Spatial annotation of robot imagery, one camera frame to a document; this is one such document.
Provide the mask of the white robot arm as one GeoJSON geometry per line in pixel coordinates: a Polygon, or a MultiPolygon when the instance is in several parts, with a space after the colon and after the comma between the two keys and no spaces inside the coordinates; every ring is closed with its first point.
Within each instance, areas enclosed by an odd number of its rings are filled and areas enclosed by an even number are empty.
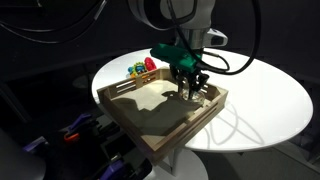
{"type": "Polygon", "coordinates": [[[178,92],[187,100],[206,84],[209,76],[202,70],[224,73],[230,69],[210,66],[202,61],[205,47],[224,46],[228,38],[211,28],[216,0],[127,0],[132,14],[156,30],[176,30],[173,45],[159,43],[150,54],[167,62],[178,92]]]}

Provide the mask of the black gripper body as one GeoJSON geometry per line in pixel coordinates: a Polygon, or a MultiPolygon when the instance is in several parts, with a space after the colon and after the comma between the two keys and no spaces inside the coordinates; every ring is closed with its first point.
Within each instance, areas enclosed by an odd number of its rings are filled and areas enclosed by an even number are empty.
{"type": "Polygon", "coordinates": [[[208,81],[209,76],[202,73],[200,70],[196,70],[193,73],[178,69],[177,67],[170,65],[170,72],[173,79],[177,82],[177,79],[186,79],[189,86],[193,88],[199,81],[208,81]]]}

